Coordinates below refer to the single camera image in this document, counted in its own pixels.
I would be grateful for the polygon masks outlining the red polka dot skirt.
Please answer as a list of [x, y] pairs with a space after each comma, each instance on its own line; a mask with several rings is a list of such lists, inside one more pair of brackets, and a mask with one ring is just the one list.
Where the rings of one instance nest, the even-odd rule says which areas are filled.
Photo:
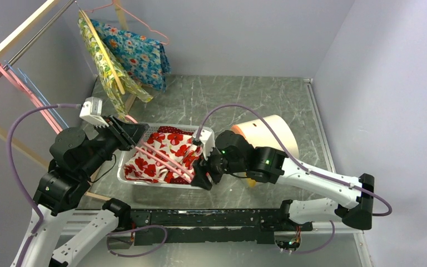
[[170, 158], [168, 163], [178, 172], [161, 167], [159, 177], [168, 184], [188, 185], [195, 174], [192, 164], [198, 158], [201, 148], [192, 144], [193, 132], [176, 127], [161, 126], [153, 136], [158, 150]]

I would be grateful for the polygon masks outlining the blue wire hanger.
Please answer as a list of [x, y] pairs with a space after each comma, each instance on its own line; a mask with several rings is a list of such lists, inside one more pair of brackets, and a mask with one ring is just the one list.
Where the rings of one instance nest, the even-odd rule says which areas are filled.
[[[51, 105], [49, 100], [46, 99], [44, 94], [38, 89], [38, 87], [31, 81], [31, 79], [20, 69], [14, 69], [12, 66], [10, 66], [7, 62], [6, 64], [10, 69], [19, 76], [19, 78], [28, 86], [28, 88], [42, 101], [42, 103], [46, 103], [47, 106]], [[48, 109], [52, 113], [52, 115], [55, 117], [57, 122], [60, 123], [63, 130], [66, 128], [69, 128], [69, 125], [67, 122], [62, 118], [62, 116], [56, 111], [55, 109], [51, 108]]]

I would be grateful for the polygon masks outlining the pink plastic hanger front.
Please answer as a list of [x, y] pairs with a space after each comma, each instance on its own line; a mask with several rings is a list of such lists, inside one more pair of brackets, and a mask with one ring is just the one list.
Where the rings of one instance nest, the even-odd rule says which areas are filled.
[[[19, 76], [15, 74], [7, 65], [2, 65], [0, 63], [0, 74], [4, 76], [15, 88], [23, 92], [35, 107], [43, 107], [47, 105], [46, 103], [42, 103], [42, 101], [28, 88], [28, 86], [19, 78]], [[57, 122], [50, 111], [43, 110], [40, 111], [40, 114], [55, 133], [60, 133], [63, 130], [60, 123]]]

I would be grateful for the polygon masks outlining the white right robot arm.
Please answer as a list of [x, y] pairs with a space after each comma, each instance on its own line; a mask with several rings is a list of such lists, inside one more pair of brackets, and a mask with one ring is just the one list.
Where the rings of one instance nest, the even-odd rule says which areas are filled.
[[213, 147], [205, 146], [192, 164], [191, 185], [211, 190], [228, 174], [244, 173], [259, 183], [290, 185], [321, 196], [308, 201], [284, 200], [278, 224], [292, 230], [297, 224], [341, 220], [358, 230], [370, 230], [373, 221], [375, 178], [338, 175], [289, 157], [272, 147], [253, 147], [243, 136], [224, 131]]

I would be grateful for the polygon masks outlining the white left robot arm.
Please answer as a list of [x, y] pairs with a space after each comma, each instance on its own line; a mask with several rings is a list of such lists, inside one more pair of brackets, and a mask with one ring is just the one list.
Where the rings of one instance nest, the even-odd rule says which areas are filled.
[[90, 188], [90, 178], [117, 151], [134, 148], [150, 128], [102, 118], [98, 135], [89, 139], [78, 127], [60, 132], [50, 148], [53, 160], [31, 199], [31, 221], [12, 266], [76, 266], [107, 234], [132, 226], [130, 206], [111, 198], [82, 230], [57, 246], [63, 228]]

